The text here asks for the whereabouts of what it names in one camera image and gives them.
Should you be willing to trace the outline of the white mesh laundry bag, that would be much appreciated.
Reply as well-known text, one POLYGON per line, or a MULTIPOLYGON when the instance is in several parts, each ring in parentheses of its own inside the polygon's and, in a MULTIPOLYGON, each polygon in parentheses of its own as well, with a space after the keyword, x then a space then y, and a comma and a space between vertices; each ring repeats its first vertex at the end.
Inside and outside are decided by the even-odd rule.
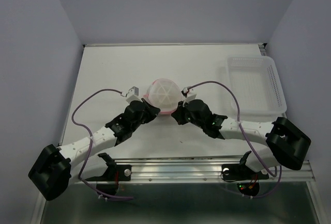
POLYGON ((159 108, 161 115, 172 114, 182 101, 182 94, 175 82, 169 79, 157 79, 147 89, 143 98, 153 107, 159 108))

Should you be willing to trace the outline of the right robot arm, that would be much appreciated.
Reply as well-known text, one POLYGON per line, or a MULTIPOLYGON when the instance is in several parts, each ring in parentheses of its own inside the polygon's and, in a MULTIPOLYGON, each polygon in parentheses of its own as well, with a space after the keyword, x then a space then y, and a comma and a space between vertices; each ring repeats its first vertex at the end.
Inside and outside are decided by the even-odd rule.
POLYGON ((277 166, 298 171, 311 145, 310 138, 285 117, 278 117, 273 122, 238 121, 212 113, 199 99, 179 102, 171 115, 179 125, 191 123, 211 138, 243 140, 248 145, 264 146, 259 151, 246 152, 238 164, 229 166, 228 175, 251 177, 263 169, 277 166))

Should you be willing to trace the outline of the white plastic basket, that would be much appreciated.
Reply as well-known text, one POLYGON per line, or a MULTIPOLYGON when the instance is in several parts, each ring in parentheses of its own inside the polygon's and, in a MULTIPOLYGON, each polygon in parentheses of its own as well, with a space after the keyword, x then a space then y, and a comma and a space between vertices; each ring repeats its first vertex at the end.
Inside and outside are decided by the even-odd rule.
POLYGON ((274 60, 268 56, 229 56, 229 89, 243 115, 282 115, 287 111, 274 60))

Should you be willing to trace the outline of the aluminium mounting rail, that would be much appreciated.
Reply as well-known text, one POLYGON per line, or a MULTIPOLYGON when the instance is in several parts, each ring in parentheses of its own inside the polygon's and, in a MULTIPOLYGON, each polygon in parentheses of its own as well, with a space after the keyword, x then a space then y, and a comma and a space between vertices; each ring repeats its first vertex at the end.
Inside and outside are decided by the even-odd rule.
MULTIPOLYGON (((238 163, 239 157, 182 159, 116 159, 118 165, 131 165, 131 180, 122 184, 190 184, 225 183, 221 179, 223 164, 238 163)), ((99 157, 90 158, 82 177, 100 176, 106 163, 99 157)), ((312 168, 305 161, 299 171, 282 169, 281 182, 314 182, 312 168)))

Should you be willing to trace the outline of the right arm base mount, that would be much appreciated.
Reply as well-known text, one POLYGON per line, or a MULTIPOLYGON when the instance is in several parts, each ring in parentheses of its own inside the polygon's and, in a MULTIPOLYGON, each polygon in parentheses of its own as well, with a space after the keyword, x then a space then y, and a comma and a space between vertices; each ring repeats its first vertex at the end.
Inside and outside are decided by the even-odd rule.
POLYGON ((249 198, 254 198, 260 191, 259 180, 267 180, 269 176, 260 172, 253 172, 246 166, 251 151, 246 152, 239 163, 228 163, 221 166, 220 177, 227 183, 237 182, 238 192, 249 198))

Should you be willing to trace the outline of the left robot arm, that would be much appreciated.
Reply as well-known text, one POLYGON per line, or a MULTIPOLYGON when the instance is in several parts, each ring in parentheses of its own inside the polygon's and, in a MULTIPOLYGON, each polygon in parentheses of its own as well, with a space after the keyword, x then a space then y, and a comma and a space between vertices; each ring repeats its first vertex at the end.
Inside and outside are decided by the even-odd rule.
POLYGON ((94 134, 68 145, 43 148, 28 177, 46 200, 54 200, 69 186, 72 169, 80 163, 87 164, 90 156, 128 140, 140 125, 151 122, 159 113, 159 108, 145 100, 134 100, 94 134))

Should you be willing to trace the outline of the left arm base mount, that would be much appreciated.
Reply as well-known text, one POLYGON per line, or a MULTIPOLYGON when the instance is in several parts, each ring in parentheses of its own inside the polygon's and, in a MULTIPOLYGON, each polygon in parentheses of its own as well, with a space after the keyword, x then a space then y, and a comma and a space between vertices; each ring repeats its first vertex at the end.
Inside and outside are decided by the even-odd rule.
POLYGON ((119 165, 107 153, 97 157, 103 161, 101 167, 90 166, 84 169, 83 182, 105 201, 131 201, 133 197, 117 196, 120 182, 131 180, 132 165, 119 165))

